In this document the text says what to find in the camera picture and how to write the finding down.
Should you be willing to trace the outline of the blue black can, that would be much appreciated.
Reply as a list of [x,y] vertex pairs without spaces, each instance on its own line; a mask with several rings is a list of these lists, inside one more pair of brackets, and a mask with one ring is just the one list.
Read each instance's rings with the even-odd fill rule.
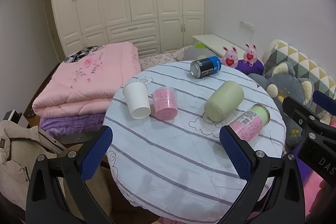
[[190,73],[196,79],[213,75],[221,70],[222,64],[217,56],[195,60],[190,64]]

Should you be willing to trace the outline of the right pink plush pig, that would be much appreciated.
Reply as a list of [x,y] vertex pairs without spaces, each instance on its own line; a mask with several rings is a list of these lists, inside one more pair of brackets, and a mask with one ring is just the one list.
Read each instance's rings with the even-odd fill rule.
[[257,61],[257,48],[255,44],[245,44],[246,50],[243,55],[243,63],[253,66]]

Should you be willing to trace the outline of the heart pattern bedsheet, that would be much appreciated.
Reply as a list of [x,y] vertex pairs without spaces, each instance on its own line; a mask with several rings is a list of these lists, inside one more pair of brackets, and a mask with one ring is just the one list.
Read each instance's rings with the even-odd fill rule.
[[195,54],[191,50],[192,46],[184,47],[174,52],[166,52],[139,59],[141,70],[144,71],[156,65],[172,63],[176,61],[195,60]]

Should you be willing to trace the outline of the left pink plush pig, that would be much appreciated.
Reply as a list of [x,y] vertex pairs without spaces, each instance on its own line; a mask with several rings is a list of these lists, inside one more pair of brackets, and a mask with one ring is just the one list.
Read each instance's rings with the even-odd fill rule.
[[235,69],[238,66],[238,53],[234,46],[231,49],[223,47],[225,55],[221,58],[221,64]]

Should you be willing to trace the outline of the white low table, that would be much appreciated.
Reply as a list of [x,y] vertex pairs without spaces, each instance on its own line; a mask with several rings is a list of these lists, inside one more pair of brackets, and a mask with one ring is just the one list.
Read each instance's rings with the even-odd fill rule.
[[195,35],[193,36],[194,43],[202,43],[206,48],[213,51],[218,57],[223,57],[226,51],[223,47],[226,47],[228,50],[231,50],[232,47],[235,47],[238,54],[238,59],[243,58],[244,49],[228,42],[225,39],[222,39],[216,35]]

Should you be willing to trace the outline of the purple cushion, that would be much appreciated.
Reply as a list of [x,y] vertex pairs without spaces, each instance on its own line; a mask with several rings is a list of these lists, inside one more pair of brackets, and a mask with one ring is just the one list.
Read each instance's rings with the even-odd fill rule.
[[243,60],[239,60],[236,69],[245,75],[249,75],[251,73],[262,75],[264,73],[264,65],[259,59],[257,59],[256,63],[252,66],[250,66],[249,63],[244,63]]

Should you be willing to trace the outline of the beige jacket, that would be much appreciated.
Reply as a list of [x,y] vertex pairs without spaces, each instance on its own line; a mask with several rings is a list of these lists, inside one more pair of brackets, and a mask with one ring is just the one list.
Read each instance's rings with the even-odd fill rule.
[[27,191],[37,157],[56,158],[66,148],[39,126],[1,121],[1,194],[26,209]]

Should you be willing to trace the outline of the black white patterned cloth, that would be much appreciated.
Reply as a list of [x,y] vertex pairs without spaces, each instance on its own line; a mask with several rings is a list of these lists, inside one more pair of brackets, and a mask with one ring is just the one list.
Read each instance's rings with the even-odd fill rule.
[[92,46],[92,47],[87,47],[87,48],[84,48],[76,53],[73,53],[69,56],[67,56],[65,59],[64,59],[64,63],[75,63],[75,62],[78,62],[80,59],[88,56],[88,55],[91,55],[92,53],[96,52],[96,51],[99,51],[102,49],[102,46]]

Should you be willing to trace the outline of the grey bear plush pillow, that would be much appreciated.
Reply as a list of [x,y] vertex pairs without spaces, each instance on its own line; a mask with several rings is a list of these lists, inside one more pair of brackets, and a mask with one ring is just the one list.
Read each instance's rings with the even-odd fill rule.
[[286,125],[286,144],[295,147],[301,141],[302,129],[285,113],[282,103],[286,97],[291,97],[303,106],[310,107],[314,85],[307,78],[297,78],[293,65],[283,62],[268,71],[265,75],[250,73],[248,75],[256,81],[273,99]]

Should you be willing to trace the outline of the white paper cup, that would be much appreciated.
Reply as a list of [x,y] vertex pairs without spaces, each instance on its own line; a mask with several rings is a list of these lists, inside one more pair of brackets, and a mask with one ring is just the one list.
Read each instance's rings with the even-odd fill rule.
[[122,92],[133,119],[143,119],[150,115],[151,108],[147,86],[144,83],[140,81],[128,83],[124,86]]

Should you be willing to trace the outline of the folded pink quilt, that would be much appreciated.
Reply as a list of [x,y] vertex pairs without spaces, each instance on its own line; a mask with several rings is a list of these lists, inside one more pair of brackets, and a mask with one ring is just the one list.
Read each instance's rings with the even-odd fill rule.
[[63,62],[33,102],[42,118],[102,114],[118,89],[141,72],[131,42],[108,44],[75,62]]

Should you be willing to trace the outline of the folded purple quilt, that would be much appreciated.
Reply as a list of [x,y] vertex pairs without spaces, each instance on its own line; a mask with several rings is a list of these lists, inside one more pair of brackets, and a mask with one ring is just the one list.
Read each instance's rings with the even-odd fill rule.
[[58,118],[41,117],[39,127],[51,136],[95,132],[101,128],[104,118],[104,113]]

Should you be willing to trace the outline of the pink plush pig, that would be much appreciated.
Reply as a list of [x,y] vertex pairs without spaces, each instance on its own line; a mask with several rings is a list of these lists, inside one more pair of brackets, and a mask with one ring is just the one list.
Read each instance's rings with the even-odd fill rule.
[[238,53],[234,46],[231,49],[223,47],[225,55],[221,58],[221,64],[235,69],[238,66]]
[[257,61],[257,48],[255,44],[245,44],[246,50],[243,55],[243,63],[253,66]]

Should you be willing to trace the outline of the pink clear plastic cup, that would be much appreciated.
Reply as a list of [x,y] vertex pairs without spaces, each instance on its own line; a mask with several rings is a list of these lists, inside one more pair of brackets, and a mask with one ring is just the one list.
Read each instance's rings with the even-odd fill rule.
[[177,92],[171,87],[157,88],[153,94],[155,116],[162,121],[173,120],[178,114]]

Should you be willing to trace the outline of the triangle pattern cushion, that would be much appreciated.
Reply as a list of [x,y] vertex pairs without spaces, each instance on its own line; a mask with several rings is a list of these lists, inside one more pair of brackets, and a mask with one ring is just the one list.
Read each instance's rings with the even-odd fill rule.
[[314,84],[315,90],[322,92],[333,100],[335,99],[335,80],[307,55],[290,46],[283,40],[276,39],[262,56],[265,72],[282,62],[293,65],[297,78],[307,78]]

